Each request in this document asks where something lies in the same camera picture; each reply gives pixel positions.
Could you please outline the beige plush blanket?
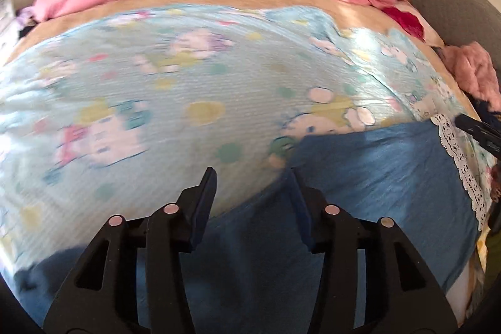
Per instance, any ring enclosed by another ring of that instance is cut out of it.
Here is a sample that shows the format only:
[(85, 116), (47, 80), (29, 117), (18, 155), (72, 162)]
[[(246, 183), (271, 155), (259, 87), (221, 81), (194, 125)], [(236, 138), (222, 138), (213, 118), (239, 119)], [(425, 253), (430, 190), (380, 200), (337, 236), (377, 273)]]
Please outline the beige plush blanket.
[(476, 116), (435, 52), (337, 0), (118, 0), (43, 22), (1, 68), (3, 131), (307, 134)]

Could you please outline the light blue cartoon bedsheet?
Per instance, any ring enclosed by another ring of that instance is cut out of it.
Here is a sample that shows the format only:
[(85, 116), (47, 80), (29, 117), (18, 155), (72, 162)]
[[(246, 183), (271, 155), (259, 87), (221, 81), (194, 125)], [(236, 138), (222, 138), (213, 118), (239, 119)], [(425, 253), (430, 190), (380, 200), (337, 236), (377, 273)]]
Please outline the light blue cartoon bedsheet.
[(452, 130), (463, 112), (401, 30), (342, 29), (318, 8), (174, 4), (80, 25), (1, 68), (2, 272), (151, 213), (207, 166), (223, 213), (306, 136), (416, 121), (466, 192), (459, 234), (476, 237), (493, 159)]

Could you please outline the clothes pile by bed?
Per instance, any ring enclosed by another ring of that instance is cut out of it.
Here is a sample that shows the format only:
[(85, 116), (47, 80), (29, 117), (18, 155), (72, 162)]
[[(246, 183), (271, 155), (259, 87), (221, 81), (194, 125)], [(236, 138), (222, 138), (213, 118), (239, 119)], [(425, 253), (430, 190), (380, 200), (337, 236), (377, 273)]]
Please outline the clothes pile by bed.
[(16, 23), (19, 25), (19, 39), (27, 36), (38, 25), (34, 18), (32, 5), (16, 12)]

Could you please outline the blue denim pants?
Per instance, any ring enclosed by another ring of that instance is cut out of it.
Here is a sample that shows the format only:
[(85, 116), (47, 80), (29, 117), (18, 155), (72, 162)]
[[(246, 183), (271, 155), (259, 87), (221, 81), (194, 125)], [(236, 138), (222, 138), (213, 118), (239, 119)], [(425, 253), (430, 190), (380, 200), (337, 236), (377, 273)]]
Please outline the blue denim pants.
[(426, 122), (303, 140), (269, 193), (211, 218), (217, 175), (14, 278), (31, 332), (452, 333), (476, 180)]

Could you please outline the pink fluffy garment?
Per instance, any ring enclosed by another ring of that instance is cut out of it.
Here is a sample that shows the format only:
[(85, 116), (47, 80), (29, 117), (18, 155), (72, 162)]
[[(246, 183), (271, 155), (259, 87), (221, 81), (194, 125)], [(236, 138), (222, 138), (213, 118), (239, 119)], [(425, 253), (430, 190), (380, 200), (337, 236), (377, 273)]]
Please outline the pink fluffy garment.
[(500, 111), (500, 89), (490, 54), (478, 42), (442, 49), (442, 62), (459, 88), (486, 102), (490, 112)]

